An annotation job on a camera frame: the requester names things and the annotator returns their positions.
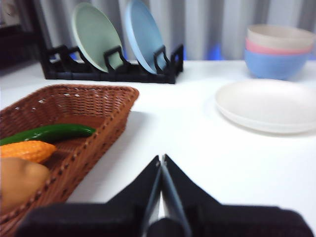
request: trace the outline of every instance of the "table surface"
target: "table surface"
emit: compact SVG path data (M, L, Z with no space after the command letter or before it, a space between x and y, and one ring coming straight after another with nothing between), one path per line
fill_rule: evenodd
M236 125L215 108L223 85L251 78L244 61L186 61L175 85L45 80L39 63L0 78L1 109L59 83L128 85L140 92L127 127L79 184L69 202L105 202L155 155L168 154L224 204L276 205L298 211L316 233L316 131L273 135ZM290 79L316 88L316 62Z

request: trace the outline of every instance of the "stacked bowls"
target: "stacked bowls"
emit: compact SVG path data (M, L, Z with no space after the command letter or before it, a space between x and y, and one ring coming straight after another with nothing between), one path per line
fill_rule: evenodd
M301 70L315 34L293 27L252 25L246 37L245 61L259 78L287 79Z

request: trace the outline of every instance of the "wicker basket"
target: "wicker basket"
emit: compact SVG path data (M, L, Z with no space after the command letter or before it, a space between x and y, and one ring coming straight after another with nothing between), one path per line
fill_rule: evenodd
M54 123L96 128L88 138L55 143L58 150L44 164L51 170L45 186L24 205L0 218L0 236L12 236L31 209L64 202L125 129L138 91L131 87L59 84L44 87L1 111L1 138Z

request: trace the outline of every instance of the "green chili pepper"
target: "green chili pepper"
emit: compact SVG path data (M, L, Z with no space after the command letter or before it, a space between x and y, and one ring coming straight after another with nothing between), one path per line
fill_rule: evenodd
M84 126L81 124L53 124L23 131L13 136L3 138L0 140L0 145L2 146L9 143L29 140L38 140L47 143L52 143L75 137L89 137L94 132L94 128Z

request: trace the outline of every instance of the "gray curtain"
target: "gray curtain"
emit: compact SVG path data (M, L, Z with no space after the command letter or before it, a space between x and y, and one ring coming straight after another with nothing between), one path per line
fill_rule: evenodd
M124 25L129 0L36 0L48 47L76 45L71 15L80 2L103 11L116 28L129 60L135 59ZM167 54L179 44L187 60L243 58L251 24L299 27L316 33L316 0L143 0L162 34Z

